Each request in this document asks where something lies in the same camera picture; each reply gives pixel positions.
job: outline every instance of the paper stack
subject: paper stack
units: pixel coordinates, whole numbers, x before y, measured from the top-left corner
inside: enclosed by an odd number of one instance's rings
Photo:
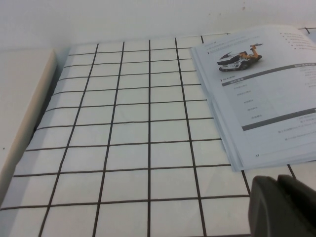
[[[262,26],[192,48],[234,171],[316,159],[316,46]]]

